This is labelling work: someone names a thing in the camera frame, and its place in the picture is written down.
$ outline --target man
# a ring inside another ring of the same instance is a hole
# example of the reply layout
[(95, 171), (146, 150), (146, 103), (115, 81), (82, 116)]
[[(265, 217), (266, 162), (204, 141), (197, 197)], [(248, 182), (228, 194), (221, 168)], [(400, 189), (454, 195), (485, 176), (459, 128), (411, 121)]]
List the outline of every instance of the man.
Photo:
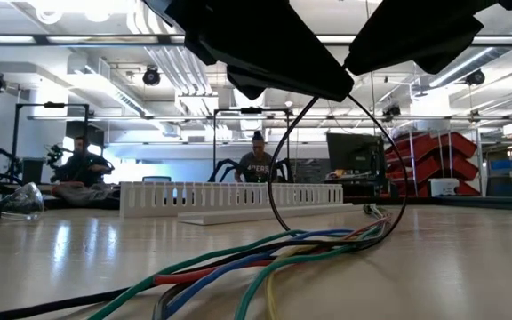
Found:
[[(250, 174), (244, 174), (246, 182), (262, 182), (268, 178), (269, 166), (272, 163), (272, 156), (264, 151), (266, 143), (260, 131), (254, 132), (252, 136), (252, 152), (245, 154), (240, 160), (240, 165), (247, 168)], [(235, 172), (236, 182), (242, 182), (242, 172)]]
[(104, 157), (84, 152), (84, 137), (75, 138), (74, 154), (59, 168), (61, 181), (80, 181), (86, 187), (102, 182), (102, 176), (112, 170)]

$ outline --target ceiling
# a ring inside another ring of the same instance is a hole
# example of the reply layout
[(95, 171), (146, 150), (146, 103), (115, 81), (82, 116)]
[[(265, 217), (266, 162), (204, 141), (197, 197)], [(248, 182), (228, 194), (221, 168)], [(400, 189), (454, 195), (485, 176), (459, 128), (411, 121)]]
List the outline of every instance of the ceiling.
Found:
[[(5, 34), (119, 34), (128, 35), (135, 33), (128, 25), (127, 12), (128, 3), (134, 0), (94, 0), (96, 8), (109, 8), (111, 13), (103, 22), (90, 21), (84, 10), (89, 11), (94, 6), (82, 0), (71, 0), (69, 2), (57, 2), (63, 4), (64, 14), (53, 24), (44, 24), (36, 17), (36, 9), (28, 2), (7, 3), (0, 0), (0, 33)], [(380, 1), (359, 1), (359, 0), (291, 0), (291, 5), (301, 18), (316, 34), (356, 34), (365, 24), (368, 14), (371, 14)], [(512, 33), (512, 12), (507, 12), (500, 6), (495, 5), (476, 16), (483, 24), (482, 34), (486, 35), (508, 35)], [(342, 62), (347, 55), (345, 47), (328, 47), (330, 53), (339, 62)], [(456, 61), (451, 64), (440, 75), (454, 70), (468, 59), (482, 52), (483, 49), (469, 48)], [(41, 83), (49, 81), (56, 82), (60, 87), (70, 91), (74, 100), (86, 100), (91, 103), (96, 115), (116, 116), (132, 115), (123, 104), (110, 95), (105, 94), (101, 88), (82, 85), (78, 78), (69, 73), (69, 57), (73, 53), (82, 53), (90, 59), (102, 58), (110, 69), (112, 81), (123, 90), (129, 97), (132, 97), (139, 105), (144, 107), (150, 115), (179, 115), (182, 109), (175, 107), (175, 85), (170, 80), (169, 73), (166, 75), (161, 70), (161, 82), (157, 86), (146, 86), (141, 78), (148, 65), (156, 64), (152, 55), (144, 48), (139, 47), (118, 47), (118, 48), (89, 48), (83, 50), (72, 50), (67, 48), (16, 48), (0, 47), (0, 63), (28, 63), (38, 67), (37, 71), (29, 72), (27, 75), (9, 73), (7, 80), (14, 84), (37, 89)], [(226, 66), (217, 63), (213, 66), (201, 66), (199, 75), (202, 74), (212, 90), (218, 93), (218, 108), (228, 108), (236, 104), (232, 93), (233, 86), (226, 77)], [(466, 85), (450, 84), (445, 86), (450, 102), (450, 113), (467, 115), (472, 108), (478, 108), (481, 115), (512, 115), (512, 50), (501, 55), (499, 58), (487, 61), (480, 66), (486, 74), (484, 84), (469, 89)], [(412, 103), (411, 86), (418, 79), (432, 80), (440, 75), (427, 78), (424, 72), (417, 68), (412, 62), (396, 65), (391, 68), (378, 70), (371, 74), (354, 76), (356, 85), (352, 94), (369, 109), (373, 108), (377, 114), (392, 101), (399, 103), (402, 114), (413, 114), (410, 110)], [(281, 90), (267, 90), (265, 92), (265, 107), (285, 108), (286, 102), (294, 113), (305, 106), (309, 97), (284, 92)], [(310, 115), (337, 115), (352, 116), (360, 115), (361, 111), (354, 107), (350, 101), (330, 102), (320, 100), (310, 111)], [(510, 121), (494, 121), (483, 124), (483, 128), (501, 128)], [(227, 128), (233, 131), (240, 131), (242, 124), (238, 121), (222, 122)], [(404, 122), (390, 124), (400, 127)], [(104, 129), (115, 131), (150, 131), (159, 129), (148, 122), (110, 122), (100, 124)], [(303, 123), (308, 128), (346, 128), (372, 127), (368, 123), (357, 121), (306, 121)], [(469, 126), (469, 122), (460, 121), (455, 126)], [(284, 121), (265, 121), (263, 128), (285, 127)], [(203, 130), (201, 123), (183, 124), (183, 130)]]

